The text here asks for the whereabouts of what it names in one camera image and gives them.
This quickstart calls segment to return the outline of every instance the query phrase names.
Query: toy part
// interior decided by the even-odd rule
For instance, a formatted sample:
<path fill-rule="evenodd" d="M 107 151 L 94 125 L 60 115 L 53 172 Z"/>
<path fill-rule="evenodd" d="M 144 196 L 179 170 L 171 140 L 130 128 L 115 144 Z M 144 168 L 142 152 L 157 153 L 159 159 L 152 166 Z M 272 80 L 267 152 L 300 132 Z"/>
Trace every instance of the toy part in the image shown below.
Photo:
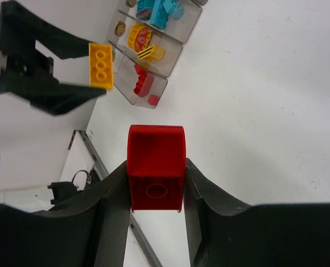
<path fill-rule="evenodd" d="M 114 34 L 118 37 L 121 37 L 125 32 L 126 32 L 126 24 L 123 21 L 118 21 L 114 29 Z"/>
<path fill-rule="evenodd" d="M 112 47 L 106 44 L 90 43 L 89 49 L 89 81 L 94 87 L 113 88 Z"/>
<path fill-rule="evenodd" d="M 154 82 L 154 76 L 148 74 L 145 70 L 140 68 L 138 65 L 134 65 L 136 73 L 138 74 L 138 82 L 133 92 L 139 97 L 145 97 L 149 94 L 150 89 Z"/>
<path fill-rule="evenodd" d="M 147 26 L 137 23 L 129 32 L 127 44 L 132 50 L 139 52 L 148 47 L 151 38 L 152 31 Z"/>
<path fill-rule="evenodd" d="M 164 53 L 165 50 L 163 48 L 153 44 L 152 46 L 149 46 L 148 48 L 140 51 L 137 57 L 140 60 L 144 60 L 149 63 L 155 63 L 163 58 Z"/>
<path fill-rule="evenodd" d="M 152 15 L 155 0 L 139 0 L 136 17 L 141 21 L 148 21 Z"/>
<path fill-rule="evenodd" d="M 149 105 L 152 106 L 157 106 L 159 103 L 160 97 L 158 97 L 157 95 L 150 95 L 148 98 L 148 103 Z"/>
<path fill-rule="evenodd" d="M 169 19 L 169 14 L 166 12 L 163 3 L 165 0 L 155 0 L 150 24 L 158 29 L 164 30 Z"/>
<path fill-rule="evenodd" d="M 127 173 L 132 211 L 182 207 L 186 143 L 183 127 L 132 125 Z"/>
<path fill-rule="evenodd" d="M 126 0 L 127 7 L 134 7 L 137 4 L 137 0 Z"/>
<path fill-rule="evenodd" d="M 176 0 L 165 0 L 163 7 L 166 12 L 175 19 L 180 19 L 183 15 L 183 7 Z"/>

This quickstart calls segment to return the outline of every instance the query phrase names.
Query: plastic container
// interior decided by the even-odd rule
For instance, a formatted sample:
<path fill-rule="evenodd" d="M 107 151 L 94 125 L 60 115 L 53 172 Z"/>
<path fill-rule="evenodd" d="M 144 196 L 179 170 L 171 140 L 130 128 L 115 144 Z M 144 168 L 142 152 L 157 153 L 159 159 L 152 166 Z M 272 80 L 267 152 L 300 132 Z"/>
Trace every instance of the plastic container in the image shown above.
<path fill-rule="evenodd" d="M 132 105 L 156 108 L 167 79 L 146 71 L 115 46 L 113 49 L 114 86 Z"/>
<path fill-rule="evenodd" d="M 134 4 L 126 0 L 119 9 L 181 43 L 186 43 L 202 12 L 202 7 L 192 0 L 138 0 L 130 7 Z"/>
<path fill-rule="evenodd" d="M 144 22 L 117 11 L 107 40 L 133 61 L 158 76 L 168 77 L 182 50 L 182 44 Z"/>

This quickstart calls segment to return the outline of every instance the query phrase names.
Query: black cable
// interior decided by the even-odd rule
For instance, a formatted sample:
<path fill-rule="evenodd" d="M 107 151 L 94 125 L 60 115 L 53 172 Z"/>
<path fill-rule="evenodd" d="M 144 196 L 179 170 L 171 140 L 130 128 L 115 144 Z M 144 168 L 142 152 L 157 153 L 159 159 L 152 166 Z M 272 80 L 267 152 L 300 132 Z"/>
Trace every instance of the black cable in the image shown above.
<path fill-rule="evenodd" d="M 86 170 L 79 170 L 79 171 L 77 171 L 77 172 L 74 174 L 74 176 L 72 177 L 72 179 L 71 179 L 71 182 L 72 182 L 72 183 L 74 183 L 75 177 L 76 177 L 76 175 L 77 175 L 79 172 L 84 172 L 84 173 L 87 175 L 87 176 L 86 176 L 86 182 L 87 182 L 87 179 L 91 179 L 91 176 L 90 176 L 90 174 L 88 173 L 88 171 L 86 171 Z"/>

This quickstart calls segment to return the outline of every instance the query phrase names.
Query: red lego brick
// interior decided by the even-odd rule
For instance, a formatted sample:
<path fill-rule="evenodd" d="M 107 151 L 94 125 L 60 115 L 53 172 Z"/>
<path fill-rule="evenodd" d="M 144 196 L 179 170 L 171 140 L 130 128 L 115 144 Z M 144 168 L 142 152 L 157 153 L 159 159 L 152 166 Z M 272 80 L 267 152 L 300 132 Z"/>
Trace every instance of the red lego brick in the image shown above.
<path fill-rule="evenodd" d="M 127 173 L 135 210 L 181 210 L 186 143 L 180 126 L 132 125 Z"/>
<path fill-rule="evenodd" d="M 154 76 L 148 74 L 145 70 L 141 69 L 138 65 L 134 65 L 136 73 L 139 75 L 138 82 L 133 92 L 139 97 L 147 96 L 152 88 Z"/>
<path fill-rule="evenodd" d="M 148 103 L 152 106 L 156 106 L 159 103 L 160 98 L 157 95 L 150 95 Z"/>

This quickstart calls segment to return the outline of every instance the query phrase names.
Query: blue lego piece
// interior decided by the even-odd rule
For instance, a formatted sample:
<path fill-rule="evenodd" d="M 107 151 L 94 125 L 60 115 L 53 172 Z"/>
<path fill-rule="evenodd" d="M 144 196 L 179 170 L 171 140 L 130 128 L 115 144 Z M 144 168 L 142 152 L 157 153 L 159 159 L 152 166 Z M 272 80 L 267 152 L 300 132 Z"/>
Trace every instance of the blue lego piece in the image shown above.
<path fill-rule="evenodd" d="M 179 19 L 183 15 L 183 7 L 176 0 L 165 0 L 163 6 L 166 12 L 175 19 Z"/>
<path fill-rule="evenodd" d="M 150 17 L 150 24 L 158 29 L 165 29 L 169 19 L 169 14 L 163 6 L 164 1 L 165 0 L 155 0 L 153 13 Z"/>
<path fill-rule="evenodd" d="M 152 15 L 155 0 L 139 0 L 136 17 L 141 21 L 148 21 Z"/>

